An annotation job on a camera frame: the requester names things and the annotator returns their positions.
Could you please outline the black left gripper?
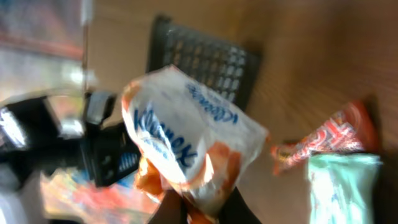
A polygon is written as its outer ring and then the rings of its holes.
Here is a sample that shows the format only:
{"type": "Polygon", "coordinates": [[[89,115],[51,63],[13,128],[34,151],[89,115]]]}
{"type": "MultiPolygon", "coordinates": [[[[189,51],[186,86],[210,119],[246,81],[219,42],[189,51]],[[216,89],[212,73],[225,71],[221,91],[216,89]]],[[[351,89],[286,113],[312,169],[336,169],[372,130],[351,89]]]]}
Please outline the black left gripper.
{"type": "Polygon", "coordinates": [[[120,121],[105,127],[113,112],[117,94],[108,91],[85,93],[85,134],[80,151],[85,170],[97,187],[108,187],[139,167],[141,153],[120,121]]]}

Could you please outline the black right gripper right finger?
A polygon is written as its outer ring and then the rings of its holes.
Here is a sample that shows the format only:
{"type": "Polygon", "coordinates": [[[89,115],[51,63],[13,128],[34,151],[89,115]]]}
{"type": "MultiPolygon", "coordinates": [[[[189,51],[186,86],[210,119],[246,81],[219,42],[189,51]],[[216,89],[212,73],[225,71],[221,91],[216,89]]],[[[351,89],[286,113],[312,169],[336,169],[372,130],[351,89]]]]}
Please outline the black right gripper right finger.
{"type": "Polygon", "coordinates": [[[261,221],[251,211],[237,187],[223,205],[219,215],[219,224],[261,224],[261,221]]]}

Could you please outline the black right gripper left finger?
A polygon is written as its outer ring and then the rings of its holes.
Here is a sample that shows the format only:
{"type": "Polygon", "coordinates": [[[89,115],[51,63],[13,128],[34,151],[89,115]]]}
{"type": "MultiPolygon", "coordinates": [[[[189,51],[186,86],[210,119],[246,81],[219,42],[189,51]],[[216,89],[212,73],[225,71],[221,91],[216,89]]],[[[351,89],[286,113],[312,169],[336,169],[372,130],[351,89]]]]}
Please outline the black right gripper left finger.
{"type": "Polygon", "coordinates": [[[176,191],[167,190],[148,224],[187,224],[187,208],[183,198],[176,191]]]}

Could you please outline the orange white tissue pack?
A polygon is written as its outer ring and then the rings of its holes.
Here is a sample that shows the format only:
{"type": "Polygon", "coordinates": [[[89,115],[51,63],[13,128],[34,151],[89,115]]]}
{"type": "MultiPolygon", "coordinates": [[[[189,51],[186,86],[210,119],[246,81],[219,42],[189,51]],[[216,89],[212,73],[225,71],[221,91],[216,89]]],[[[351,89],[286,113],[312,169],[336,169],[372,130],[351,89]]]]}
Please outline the orange white tissue pack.
{"type": "Polygon", "coordinates": [[[142,157],[137,189],[153,197],[172,188],[190,223],[215,223],[268,130],[173,65],[128,84],[121,97],[129,137],[142,157]]]}

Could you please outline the teal wet wipes pack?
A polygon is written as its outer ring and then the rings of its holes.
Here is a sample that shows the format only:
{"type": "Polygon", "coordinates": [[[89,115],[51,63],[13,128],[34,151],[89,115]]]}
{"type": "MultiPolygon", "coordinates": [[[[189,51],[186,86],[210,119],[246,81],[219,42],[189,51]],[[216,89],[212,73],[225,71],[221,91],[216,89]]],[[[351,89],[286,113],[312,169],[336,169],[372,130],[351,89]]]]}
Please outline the teal wet wipes pack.
{"type": "Polygon", "coordinates": [[[309,223],[373,223],[372,192],[380,157],[373,154],[323,154],[308,160],[309,223]]]}

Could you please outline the orange brown candy bar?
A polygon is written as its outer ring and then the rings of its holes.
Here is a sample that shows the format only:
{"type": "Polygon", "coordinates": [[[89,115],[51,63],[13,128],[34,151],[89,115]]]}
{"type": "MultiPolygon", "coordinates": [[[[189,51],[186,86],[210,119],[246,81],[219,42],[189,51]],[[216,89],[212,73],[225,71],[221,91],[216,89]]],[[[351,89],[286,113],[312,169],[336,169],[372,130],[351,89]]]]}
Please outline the orange brown candy bar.
{"type": "Polygon", "coordinates": [[[273,174],[281,174],[317,154],[377,153],[379,137],[362,101],[352,101],[300,141],[271,147],[273,174]]]}

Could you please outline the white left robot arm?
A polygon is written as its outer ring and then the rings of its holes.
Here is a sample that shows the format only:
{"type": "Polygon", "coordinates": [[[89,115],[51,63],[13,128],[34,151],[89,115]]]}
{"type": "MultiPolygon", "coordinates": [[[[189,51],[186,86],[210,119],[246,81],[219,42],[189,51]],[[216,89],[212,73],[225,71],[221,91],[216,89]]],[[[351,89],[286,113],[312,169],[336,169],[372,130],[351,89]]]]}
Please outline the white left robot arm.
{"type": "Polygon", "coordinates": [[[55,223],[44,216],[40,173],[58,169],[87,174],[109,187],[138,169],[141,153],[120,121],[105,127],[117,95],[83,94],[83,113],[66,133],[50,95],[1,107],[1,223],[55,223]]]}

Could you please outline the grey plastic basket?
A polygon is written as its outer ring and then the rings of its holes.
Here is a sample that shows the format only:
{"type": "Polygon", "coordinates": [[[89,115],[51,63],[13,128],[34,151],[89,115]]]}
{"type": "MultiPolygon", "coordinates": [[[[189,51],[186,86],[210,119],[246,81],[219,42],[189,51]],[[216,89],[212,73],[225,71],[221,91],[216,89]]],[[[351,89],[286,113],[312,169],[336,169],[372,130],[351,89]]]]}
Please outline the grey plastic basket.
{"type": "Polygon", "coordinates": [[[175,65],[245,110],[261,59],[262,54],[247,45],[236,45],[158,15],[151,25],[146,72],[175,65]]]}

